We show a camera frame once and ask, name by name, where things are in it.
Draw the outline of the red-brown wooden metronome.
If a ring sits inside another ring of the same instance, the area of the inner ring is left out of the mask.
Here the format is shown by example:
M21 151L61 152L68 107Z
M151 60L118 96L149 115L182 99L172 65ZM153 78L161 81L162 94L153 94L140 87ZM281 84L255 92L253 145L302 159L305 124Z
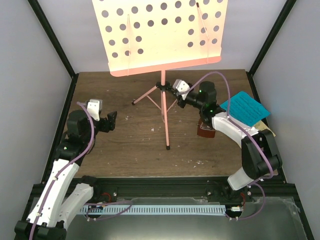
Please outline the red-brown wooden metronome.
M197 135L202 138L213 139L216 135L216 130L199 119L197 124Z

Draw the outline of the blue sheet music booklet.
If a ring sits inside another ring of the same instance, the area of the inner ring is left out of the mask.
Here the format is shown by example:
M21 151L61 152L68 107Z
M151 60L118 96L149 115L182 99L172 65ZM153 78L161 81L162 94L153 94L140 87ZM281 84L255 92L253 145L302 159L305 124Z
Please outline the blue sheet music booklet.
M231 97L229 113L233 118L250 127L271 114L261 103L244 91Z

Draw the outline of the pink tripod music stand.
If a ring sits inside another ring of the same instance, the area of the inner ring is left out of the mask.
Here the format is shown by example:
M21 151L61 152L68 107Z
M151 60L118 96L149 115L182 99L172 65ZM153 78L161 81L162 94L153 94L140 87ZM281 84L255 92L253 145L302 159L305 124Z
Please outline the pink tripod music stand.
M226 0L95 0L112 76L209 65L221 60Z

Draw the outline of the yellow sheet music page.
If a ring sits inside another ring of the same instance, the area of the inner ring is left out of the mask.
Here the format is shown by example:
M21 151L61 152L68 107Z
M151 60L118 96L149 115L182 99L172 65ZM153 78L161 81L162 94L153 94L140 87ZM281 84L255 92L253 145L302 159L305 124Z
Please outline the yellow sheet music page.
M258 121L258 122L254 125L254 127L255 127L258 131L269 130L269 131L273 134L274 137L276 136L276 134L275 134L262 120Z

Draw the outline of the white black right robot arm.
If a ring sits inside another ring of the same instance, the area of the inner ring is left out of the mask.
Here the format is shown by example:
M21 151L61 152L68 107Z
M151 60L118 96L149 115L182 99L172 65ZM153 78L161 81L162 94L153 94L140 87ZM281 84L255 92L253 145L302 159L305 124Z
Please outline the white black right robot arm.
M211 130L225 134L241 149L241 168L228 177L228 185L222 188L223 198L232 202L240 196L240 189L270 176L282 167L283 161L275 137L269 129L258 130L228 116L227 111L217 103L213 82L200 83L198 92L194 92L191 87L191 84L177 79L166 90L176 97L181 108L191 105L198 109L204 124Z

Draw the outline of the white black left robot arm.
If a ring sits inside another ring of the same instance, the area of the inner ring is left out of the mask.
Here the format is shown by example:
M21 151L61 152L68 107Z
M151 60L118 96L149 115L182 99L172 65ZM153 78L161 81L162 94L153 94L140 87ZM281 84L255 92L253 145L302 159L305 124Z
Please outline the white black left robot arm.
M65 197L85 155L92 150L96 135L116 126L117 112L101 118L100 110L74 110L66 120L66 136L57 146L51 174L39 200L26 220L16 223L17 240L64 240L67 229L88 201L97 202L102 189L97 178L83 176L69 197Z

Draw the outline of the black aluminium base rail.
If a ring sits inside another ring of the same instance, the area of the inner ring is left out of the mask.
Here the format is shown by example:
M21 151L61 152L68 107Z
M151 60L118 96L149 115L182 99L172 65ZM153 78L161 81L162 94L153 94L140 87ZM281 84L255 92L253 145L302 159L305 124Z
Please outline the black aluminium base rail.
M266 197L289 197L299 200L295 184L267 179L258 184ZM240 192L262 196L257 186L242 188L237 193L227 183L226 176L207 177L99 177L95 185L98 193L108 193L112 200L133 198L206 198L211 202L231 203L240 200Z

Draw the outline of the black frame post left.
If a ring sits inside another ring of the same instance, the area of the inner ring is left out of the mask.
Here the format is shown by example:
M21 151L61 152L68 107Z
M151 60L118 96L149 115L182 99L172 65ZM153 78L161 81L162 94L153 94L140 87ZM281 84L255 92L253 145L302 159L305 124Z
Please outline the black frame post left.
M64 65L67 73L71 78L74 78L76 75L65 51L62 48L62 45L60 44L49 20L47 19L46 14L44 13L40 3L38 0L27 0L30 7L32 8L35 16L37 17L39 23L41 24L43 30L45 31L48 39L50 40L53 48L55 49L58 57L60 58L62 64Z

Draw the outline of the black frame post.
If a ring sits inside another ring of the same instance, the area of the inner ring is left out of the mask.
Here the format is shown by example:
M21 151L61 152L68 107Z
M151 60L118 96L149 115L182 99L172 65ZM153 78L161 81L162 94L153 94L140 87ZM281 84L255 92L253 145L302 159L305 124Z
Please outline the black frame post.
M60 44L49 20L47 19L46 14L44 13L40 3L38 0L27 0L30 7L32 8L35 16L37 17L39 23L41 24L43 30L45 31L48 39L50 40L53 48L55 49L58 57L60 58L62 64L64 65L67 73L71 78L74 78L76 75L65 51L62 48L62 45Z
M248 73L254 76L297 0L286 0Z

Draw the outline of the black frame post right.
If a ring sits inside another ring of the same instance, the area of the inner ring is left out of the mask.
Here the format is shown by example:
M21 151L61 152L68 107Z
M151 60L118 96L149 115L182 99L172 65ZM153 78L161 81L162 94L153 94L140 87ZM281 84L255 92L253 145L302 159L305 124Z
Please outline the black frame post right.
M254 76L297 0L286 0L248 73Z

